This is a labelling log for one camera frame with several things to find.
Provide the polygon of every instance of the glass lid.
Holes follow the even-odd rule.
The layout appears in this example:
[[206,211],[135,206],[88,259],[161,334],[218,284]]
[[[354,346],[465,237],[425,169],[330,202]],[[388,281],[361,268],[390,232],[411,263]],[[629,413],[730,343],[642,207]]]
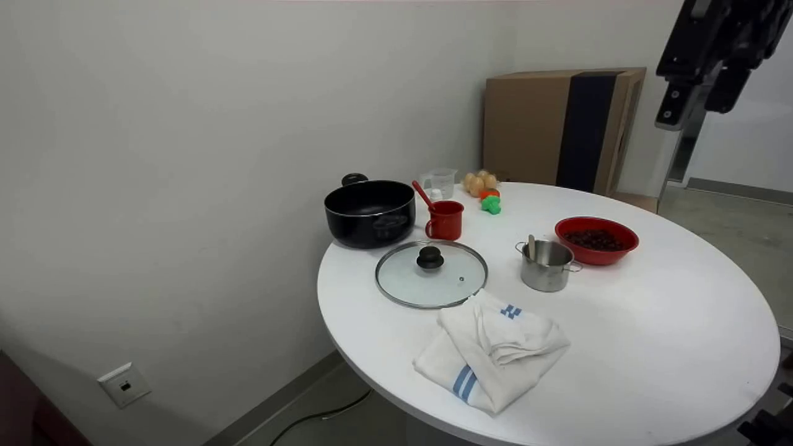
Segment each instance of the glass lid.
[[489,264],[462,242],[406,242],[378,263],[375,280],[388,298],[401,304],[450,306],[489,281]]

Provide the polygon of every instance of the folded towel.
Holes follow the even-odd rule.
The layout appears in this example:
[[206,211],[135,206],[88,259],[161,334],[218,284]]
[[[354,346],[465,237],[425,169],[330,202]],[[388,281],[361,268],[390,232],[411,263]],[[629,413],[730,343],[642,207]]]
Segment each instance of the folded towel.
[[467,404],[501,413],[564,357],[564,330],[481,290],[442,309],[439,332],[415,360],[418,372]]

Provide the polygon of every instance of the kitchenware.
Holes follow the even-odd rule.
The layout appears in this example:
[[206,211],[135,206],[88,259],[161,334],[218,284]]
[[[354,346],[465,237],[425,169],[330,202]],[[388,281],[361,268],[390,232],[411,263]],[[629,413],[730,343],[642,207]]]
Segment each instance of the kitchenware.
[[457,179],[457,169],[435,169],[421,176],[421,187],[435,200],[451,198],[455,179]]
[[429,237],[457,239],[465,232],[465,206],[457,200],[437,200],[429,207],[429,223],[425,226]]
[[525,242],[525,259],[536,259],[539,258],[539,242],[536,242],[536,234],[528,234],[528,242]]
[[555,239],[533,239],[533,249],[520,244],[524,264],[520,277],[528,288],[539,291],[558,291],[569,284],[572,269],[572,253]]
[[375,280],[401,304],[450,306],[487,288],[489,263],[462,242],[404,242],[378,263]]
[[427,207],[431,207],[431,198],[427,195],[427,191],[421,187],[420,180],[411,180],[411,186],[418,187],[418,194],[421,195],[421,200],[427,202]]
[[384,248],[404,239],[418,223],[415,187],[398,180],[367,180],[363,174],[342,179],[328,194],[330,232],[351,248]]
[[615,220],[579,216],[555,223],[555,234],[579,263],[612,264],[639,244],[639,234]]

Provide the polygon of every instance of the red bowl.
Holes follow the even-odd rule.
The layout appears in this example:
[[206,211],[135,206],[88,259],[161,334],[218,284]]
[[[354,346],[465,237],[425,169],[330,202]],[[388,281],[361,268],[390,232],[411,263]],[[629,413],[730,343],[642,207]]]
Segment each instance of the red bowl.
[[[607,248],[584,244],[584,239],[579,239],[581,232],[607,232],[620,248],[607,249]],[[639,237],[636,231],[615,220],[590,217],[590,216],[565,217],[555,223],[555,234],[569,249],[572,249],[579,263],[587,263],[587,264],[615,264],[620,263],[620,258],[626,258],[629,249],[639,244]]]

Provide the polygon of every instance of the lid knob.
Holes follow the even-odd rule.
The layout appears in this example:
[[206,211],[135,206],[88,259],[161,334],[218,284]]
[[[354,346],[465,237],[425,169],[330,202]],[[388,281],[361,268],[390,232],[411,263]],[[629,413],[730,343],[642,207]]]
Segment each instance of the lid knob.
[[418,264],[421,269],[442,268],[444,264],[444,254],[442,254],[442,249],[437,244],[427,244],[427,248],[420,249]]

